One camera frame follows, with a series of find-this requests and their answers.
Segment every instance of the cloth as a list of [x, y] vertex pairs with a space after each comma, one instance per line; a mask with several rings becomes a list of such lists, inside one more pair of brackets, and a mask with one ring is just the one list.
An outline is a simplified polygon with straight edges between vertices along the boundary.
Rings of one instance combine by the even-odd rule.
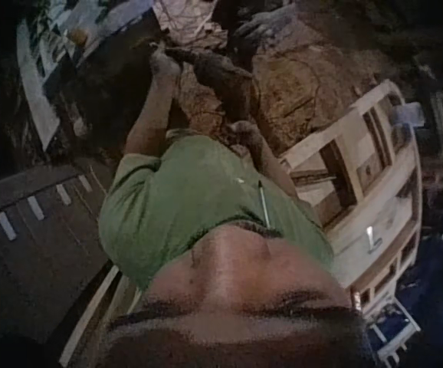
[[306, 210], [207, 136], [176, 140], [162, 158], [122, 159], [100, 213], [104, 250], [144, 290], [164, 264], [214, 227], [241, 219], [264, 224], [259, 181], [271, 227], [328, 269], [332, 248]]

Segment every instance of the dirt ground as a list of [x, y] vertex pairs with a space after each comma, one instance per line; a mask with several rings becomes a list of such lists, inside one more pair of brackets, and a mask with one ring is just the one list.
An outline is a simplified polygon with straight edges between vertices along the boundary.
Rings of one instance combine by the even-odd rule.
[[[253, 59], [253, 116], [265, 120], [263, 133], [276, 154], [344, 115], [358, 97], [356, 87], [367, 92], [376, 79], [393, 74], [394, 64], [378, 49], [339, 47], [302, 21], [288, 25], [275, 44], [260, 47]], [[182, 74], [179, 101], [194, 129], [226, 141], [220, 103], [196, 83], [190, 67]]]

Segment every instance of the man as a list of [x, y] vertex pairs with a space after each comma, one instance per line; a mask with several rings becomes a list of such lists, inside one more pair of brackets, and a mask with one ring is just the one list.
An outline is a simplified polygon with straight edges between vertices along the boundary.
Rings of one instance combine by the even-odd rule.
[[232, 127], [255, 168], [206, 136], [165, 150], [180, 68], [161, 50], [151, 66], [99, 221], [144, 292], [99, 366], [370, 366], [363, 323], [326, 271], [331, 248], [258, 128]]

